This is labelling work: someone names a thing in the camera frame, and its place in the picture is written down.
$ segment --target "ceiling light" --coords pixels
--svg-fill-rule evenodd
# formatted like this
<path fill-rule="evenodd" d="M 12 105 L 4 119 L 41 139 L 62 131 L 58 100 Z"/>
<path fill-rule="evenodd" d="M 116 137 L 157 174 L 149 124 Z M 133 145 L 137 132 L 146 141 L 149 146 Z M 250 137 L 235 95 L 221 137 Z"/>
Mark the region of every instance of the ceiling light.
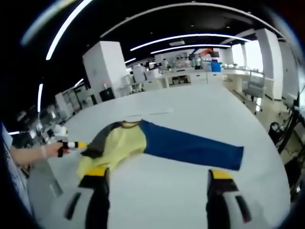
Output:
<path fill-rule="evenodd" d="M 18 134 L 20 134 L 20 131 L 9 132 L 9 135 L 18 135 Z"/>
<path fill-rule="evenodd" d="M 40 112 L 40 105 L 41 105 L 41 95 L 42 95 L 42 88 L 43 84 L 39 84 L 39 89 L 38 89 L 38 98 L 37 98 L 37 112 Z"/>
<path fill-rule="evenodd" d="M 68 18 L 66 19 L 66 21 L 62 24 L 61 28 L 58 30 L 46 57 L 46 60 L 48 61 L 49 59 L 51 59 L 53 52 L 59 42 L 59 40 L 61 39 L 63 33 L 66 31 L 66 29 L 68 28 L 68 26 L 71 24 L 71 22 L 74 20 L 74 18 L 76 18 L 76 16 L 93 0 L 84 0 L 82 1 L 76 8 L 75 10 L 73 10 L 73 12 L 68 16 Z"/>
<path fill-rule="evenodd" d="M 192 45 L 184 45 L 184 46 L 178 46 L 178 47 L 172 47 L 168 49 L 162 49 L 158 51 L 151 52 L 151 54 L 155 54 L 158 52 L 164 52 L 168 50 L 174 50 L 174 49 L 183 49 L 183 48 L 192 48 L 192 47 L 223 47 L 223 48 L 230 48 L 230 45 L 225 45 L 225 44 L 192 44 Z"/>
<path fill-rule="evenodd" d="M 195 33 L 195 34 L 186 34 L 186 35 L 179 35 L 179 36 L 173 36 L 173 37 L 158 39 L 158 40 L 155 40 L 155 41 L 152 41 L 152 42 L 141 44 L 137 47 L 134 47 L 134 48 L 130 49 L 130 51 L 134 51 L 136 49 L 145 47 L 145 46 L 150 45 L 150 44 L 155 44 L 155 43 L 158 43 L 158 42 L 168 41 L 168 40 L 172 40 L 172 39 L 178 39 L 178 38 L 184 38 L 184 37 L 204 37 L 204 36 L 207 36 L 207 37 L 226 37 L 226 38 L 241 40 L 241 41 L 244 41 L 244 42 L 250 42 L 249 39 L 245 39 L 245 38 L 242 38 L 242 37 L 231 36 L 231 35 L 225 35 L 225 34 Z"/>
<path fill-rule="evenodd" d="M 129 63 L 129 62 L 134 61 L 134 60 L 135 60 L 135 58 L 132 58 L 132 59 L 130 59 L 128 61 L 125 61 L 124 63 Z"/>
<path fill-rule="evenodd" d="M 77 87 L 81 82 L 83 82 L 83 80 L 84 80 L 84 79 L 79 80 L 79 81 L 74 85 L 74 87 Z"/>

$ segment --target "floor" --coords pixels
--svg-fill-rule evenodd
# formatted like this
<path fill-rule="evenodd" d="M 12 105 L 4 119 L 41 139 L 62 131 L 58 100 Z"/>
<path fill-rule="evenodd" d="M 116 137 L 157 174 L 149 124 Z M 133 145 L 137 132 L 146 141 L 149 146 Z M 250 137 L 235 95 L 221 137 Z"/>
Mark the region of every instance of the floor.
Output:
<path fill-rule="evenodd" d="M 269 131 L 269 127 L 272 122 L 278 122 L 279 124 L 282 124 L 284 120 L 289 117 L 288 110 L 282 101 L 273 101 L 265 96 L 261 100 L 261 106 L 257 107 L 256 104 L 249 101 L 244 94 L 237 93 L 234 90 L 233 82 L 229 80 L 225 81 L 224 86 L 239 100 L 242 102 L 245 101 L 245 105 L 250 109 L 250 111 L 252 111 L 253 114 L 257 110 L 257 114 L 255 116 L 264 126 L 266 131 Z M 290 137 L 284 151 L 281 153 L 281 159 L 283 163 L 286 164 L 288 161 L 290 161 L 293 158 L 293 154 L 299 152 L 301 148 L 301 141 L 294 132 Z"/>

